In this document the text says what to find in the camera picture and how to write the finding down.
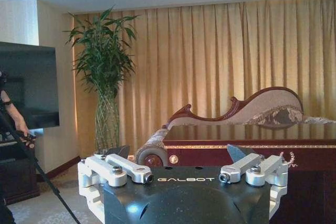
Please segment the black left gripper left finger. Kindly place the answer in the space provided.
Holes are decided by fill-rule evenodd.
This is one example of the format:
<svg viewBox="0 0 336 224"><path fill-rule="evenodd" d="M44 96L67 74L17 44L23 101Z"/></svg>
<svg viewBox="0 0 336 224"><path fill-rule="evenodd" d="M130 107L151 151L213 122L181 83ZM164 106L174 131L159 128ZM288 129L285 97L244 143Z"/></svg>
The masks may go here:
<svg viewBox="0 0 336 224"><path fill-rule="evenodd" d="M88 208L96 217L104 217L104 203L96 185L107 182L111 187L122 187L128 177L138 184L151 183L154 178L149 167L118 154L89 156L78 163L79 195L86 198Z"/></svg>

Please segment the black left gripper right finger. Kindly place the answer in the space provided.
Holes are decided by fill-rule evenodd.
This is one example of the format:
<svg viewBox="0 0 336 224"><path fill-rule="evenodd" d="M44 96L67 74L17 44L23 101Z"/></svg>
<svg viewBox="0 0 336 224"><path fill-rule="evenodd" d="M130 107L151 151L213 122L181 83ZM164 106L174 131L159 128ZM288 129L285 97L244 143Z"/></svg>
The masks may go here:
<svg viewBox="0 0 336 224"><path fill-rule="evenodd" d="M261 187L271 185L269 216L273 217L280 206L280 200L287 193L288 166L282 156L270 155L265 158L251 148L227 145L227 151L233 161L220 169L219 181L224 184L237 183L245 175L247 184Z"/></svg>

